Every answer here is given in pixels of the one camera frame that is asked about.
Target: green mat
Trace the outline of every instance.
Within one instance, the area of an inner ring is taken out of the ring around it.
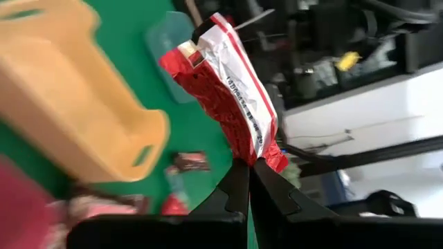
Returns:
[[[218,123],[211,120],[196,102],[177,104],[169,94],[145,45],[145,32],[168,10],[169,1],[87,1],[100,15],[96,39],[115,64],[138,99],[148,109],[162,109],[168,115],[171,135],[155,170],[135,183],[106,183],[99,187],[115,194],[144,194],[151,197],[151,212],[158,212],[170,193],[163,170],[171,164],[175,151],[203,150],[211,172],[183,175],[190,197],[190,208],[204,200],[222,179],[232,161],[231,151]],[[8,155],[30,177],[57,198],[66,196],[69,178],[36,149],[0,123],[0,154]],[[255,242],[250,240],[250,248]]]

